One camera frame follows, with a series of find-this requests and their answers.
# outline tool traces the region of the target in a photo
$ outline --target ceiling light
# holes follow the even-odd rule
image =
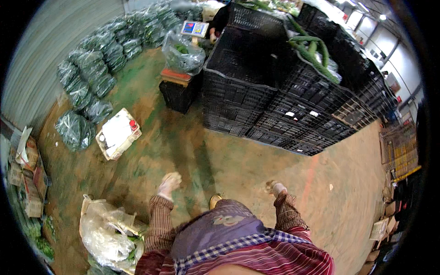
[[[361,6],[361,7],[363,7],[363,9],[364,10],[366,10],[367,12],[370,12],[370,10],[369,9],[367,9],[361,2],[358,2],[359,3],[359,5]]]

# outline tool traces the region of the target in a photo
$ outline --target hand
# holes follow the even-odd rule
[[[182,176],[178,172],[166,174],[158,188],[158,196],[172,202],[171,192],[180,187]]]
[[[281,193],[287,193],[287,188],[279,181],[271,180],[266,182],[266,191],[273,194],[275,198]]]
[[[209,36],[209,41],[211,42],[211,44],[215,44],[215,42],[217,41],[217,37],[216,37],[216,34],[215,34],[215,33],[212,33],[212,34]]]

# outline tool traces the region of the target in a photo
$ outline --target concrete floor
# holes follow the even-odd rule
[[[95,142],[85,151],[67,150],[53,127],[67,104],[56,104],[48,116],[38,143],[53,181],[46,212],[53,216],[57,235],[52,242],[56,274],[84,274],[88,268],[78,233],[83,194],[124,206],[147,223],[149,199],[172,171],[183,178],[181,190],[173,194],[175,226],[207,210],[209,197],[220,193],[241,201],[273,227],[274,198],[264,186],[280,180],[297,196],[313,242],[335,259],[336,274],[355,274],[373,245],[369,233],[383,210],[379,124],[314,157],[212,132],[201,125],[198,104],[185,116],[165,107],[158,89],[163,66],[160,50],[143,52],[118,73],[117,86],[106,98],[113,114],[127,108],[143,132],[118,161],[106,161]]]

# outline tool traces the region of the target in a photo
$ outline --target corrugated metal wall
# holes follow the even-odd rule
[[[63,89],[56,66],[96,27],[124,13],[122,0],[47,0],[34,15],[9,67],[1,112],[36,136]]]

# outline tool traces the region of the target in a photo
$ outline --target plaid sleeve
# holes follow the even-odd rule
[[[169,216],[174,205],[159,196],[150,200],[150,227],[145,235],[145,252],[151,250],[164,250],[169,253],[176,237]]]
[[[276,209],[276,230],[289,232],[289,229],[300,226],[310,230],[308,225],[301,219],[301,214],[295,208],[296,197],[290,194],[279,194],[274,202]]]

